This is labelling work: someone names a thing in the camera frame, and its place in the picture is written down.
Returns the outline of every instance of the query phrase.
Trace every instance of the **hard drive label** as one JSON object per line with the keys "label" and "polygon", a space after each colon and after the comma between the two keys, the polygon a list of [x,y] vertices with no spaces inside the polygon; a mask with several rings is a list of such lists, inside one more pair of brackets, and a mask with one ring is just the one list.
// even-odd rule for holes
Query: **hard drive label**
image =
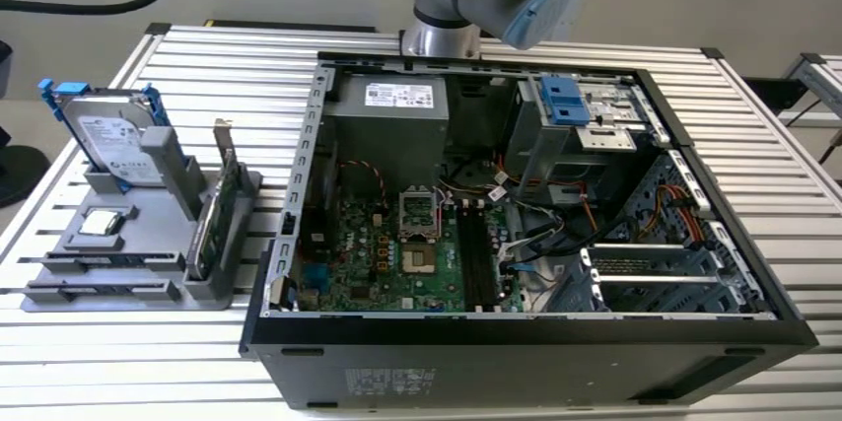
{"label": "hard drive label", "polygon": [[160,174],[148,154],[140,151],[140,133],[119,117],[82,115],[79,124],[108,171],[136,185],[160,184]]}

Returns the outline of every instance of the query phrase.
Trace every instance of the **metal frame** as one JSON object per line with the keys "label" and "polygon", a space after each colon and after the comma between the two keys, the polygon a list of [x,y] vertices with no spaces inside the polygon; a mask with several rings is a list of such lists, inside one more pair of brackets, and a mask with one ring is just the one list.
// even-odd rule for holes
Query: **metal frame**
{"label": "metal frame", "polygon": [[[236,286],[248,288],[252,263],[279,225],[283,184],[299,138],[296,123],[312,81],[319,50],[394,53],[394,35],[174,27],[142,40],[122,76],[151,81],[164,94],[170,118],[186,153],[219,156],[210,131],[220,111],[234,119],[242,160],[267,176]],[[695,404],[611,409],[336,413],[348,419],[577,419],[599,414],[682,421],[833,420],[842,417],[842,212],[827,184],[795,153],[789,131],[767,125],[759,104],[741,94],[739,78],[725,75],[723,61],[694,48],[591,45],[549,42],[515,51],[494,40],[483,43],[491,60],[585,63],[649,69],[697,142],[705,165],[753,235],[790,297],[818,335],[821,347]],[[111,87],[130,86],[119,77]],[[16,288],[27,269],[16,263],[54,244],[80,202],[82,159],[68,145],[10,231],[0,238],[0,288]],[[0,406],[20,406],[22,417],[64,419],[191,417],[307,417],[288,412],[259,364],[239,360],[238,342],[248,296],[239,294],[218,313],[40,314],[19,310],[22,295],[0,294]]]}
{"label": "metal frame", "polygon": [[[827,105],[831,113],[809,112],[798,119],[798,126],[839,128],[842,123],[842,56],[822,56],[805,53],[790,66],[785,78],[798,79]],[[781,120],[787,121],[798,112],[785,112]]]}

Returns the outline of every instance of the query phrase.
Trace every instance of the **blue drive bracket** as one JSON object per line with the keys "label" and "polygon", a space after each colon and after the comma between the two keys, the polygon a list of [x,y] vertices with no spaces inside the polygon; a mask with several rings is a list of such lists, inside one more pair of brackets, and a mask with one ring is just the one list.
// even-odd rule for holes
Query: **blue drive bracket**
{"label": "blue drive bracket", "polygon": [[167,110],[163,108],[163,102],[160,101],[160,92],[152,87],[152,83],[147,83],[140,92],[148,99],[148,108],[152,111],[155,125],[170,127],[170,117],[167,116]]}
{"label": "blue drive bracket", "polygon": [[555,125],[587,125],[591,122],[591,113],[577,81],[573,78],[542,76],[539,86],[541,98],[550,111],[550,121]]}
{"label": "blue drive bracket", "polygon": [[67,117],[64,116],[62,107],[55,101],[56,96],[63,95],[63,94],[82,96],[84,93],[90,91],[91,86],[88,86],[86,83],[62,83],[58,86],[58,88],[55,88],[54,90],[52,84],[54,84],[54,81],[51,78],[43,78],[42,81],[39,82],[39,89],[42,90],[42,99],[50,106],[50,109],[52,110],[52,116],[55,117],[55,119],[59,122],[64,123],[67,130],[70,130],[70,134],[72,135],[74,140],[76,140],[76,143],[79,144],[82,153],[84,153],[84,156],[88,159],[91,168],[94,169],[95,172],[102,173],[103,170],[100,170],[100,168],[96,166],[96,161],[94,160],[94,157],[91,156],[91,152],[88,152],[87,148],[84,148],[82,138],[76,134],[76,130],[74,129],[72,125],[67,122]]}
{"label": "blue drive bracket", "polygon": [[[108,95],[111,91],[107,89],[94,90],[88,83],[80,83],[80,82],[62,83],[56,87],[54,87],[52,85],[54,85],[54,81],[50,78],[44,78],[39,82],[39,89],[42,90],[42,98],[44,102],[47,103],[47,105],[50,106],[50,109],[52,110],[52,115],[55,116],[55,119],[63,122],[64,126],[67,127],[67,130],[70,130],[70,134],[72,135],[74,140],[76,140],[76,143],[79,144],[79,148],[82,149],[88,159],[88,162],[91,163],[92,170],[96,173],[107,173],[108,170],[102,170],[102,167],[96,165],[96,160],[94,159],[94,156],[91,155],[90,151],[87,150],[84,146],[84,142],[82,141],[82,138],[75,130],[74,125],[70,123],[70,120],[62,109],[62,105],[72,97],[82,97],[90,93],[95,95],[102,95],[102,94]],[[152,123],[159,126],[172,126],[172,124],[170,123],[170,117],[167,116],[166,108],[163,106],[160,92],[158,91],[156,88],[152,87],[151,83],[147,84],[140,91],[134,91],[134,94],[138,96],[143,96],[144,99],[148,101],[148,112],[150,112]],[[178,144],[176,149],[180,155],[182,162],[184,163],[184,166],[187,166],[188,160],[187,160],[187,156],[184,155],[184,151],[182,150],[180,143]],[[128,191],[134,187],[131,183],[124,181],[118,176],[115,176],[115,180],[118,181],[118,185],[123,192]]]}

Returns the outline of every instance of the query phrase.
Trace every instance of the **gray parts tray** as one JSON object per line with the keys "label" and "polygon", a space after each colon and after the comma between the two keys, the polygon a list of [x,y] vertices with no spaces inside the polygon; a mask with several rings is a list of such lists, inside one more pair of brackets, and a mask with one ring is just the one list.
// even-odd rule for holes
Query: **gray parts tray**
{"label": "gray parts tray", "polygon": [[[223,256],[207,279],[198,281],[188,275],[186,259],[198,221],[184,218],[167,189],[134,188],[127,194],[98,194],[91,190],[51,252],[52,258],[46,258],[44,269],[24,290],[22,309],[35,313],[227,308],[255,190],[262,182],[258,172],[247,172],[243,177],[251,186],[236,192]],[[207,178],[207,182],[216,182],[215,176]],[[202,197],[212,191],[211,185]],[[110,238],[80,239],[76,234],[92,209],[115,209],[126,216],[119,233]],[[112,242],[100,241],[96,252],[86,248],[98,244],[76,242],[80,246],[75,246],[72,242],[98,239]]]}

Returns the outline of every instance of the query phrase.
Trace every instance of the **motherboard chip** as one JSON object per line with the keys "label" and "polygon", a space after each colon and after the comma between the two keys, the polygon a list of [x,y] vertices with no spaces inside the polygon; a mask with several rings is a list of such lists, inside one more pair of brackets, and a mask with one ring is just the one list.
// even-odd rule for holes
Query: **motherboard chip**
{"label": "motherboard chip", "polygon": [[371,292],[367,286],[351,286],[351,300],[367,300]]}

